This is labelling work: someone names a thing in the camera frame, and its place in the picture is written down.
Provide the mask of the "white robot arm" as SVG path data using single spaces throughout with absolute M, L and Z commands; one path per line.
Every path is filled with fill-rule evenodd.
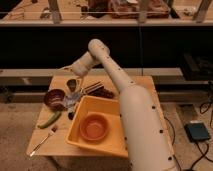
M 88 51 L 71 66 L 77 76 L 102 64 L 119 92 L 122 126 L 132 171 L 179 171 L 149 90 L 137 84 L 111 57 L 108 47 L 92 39 Z

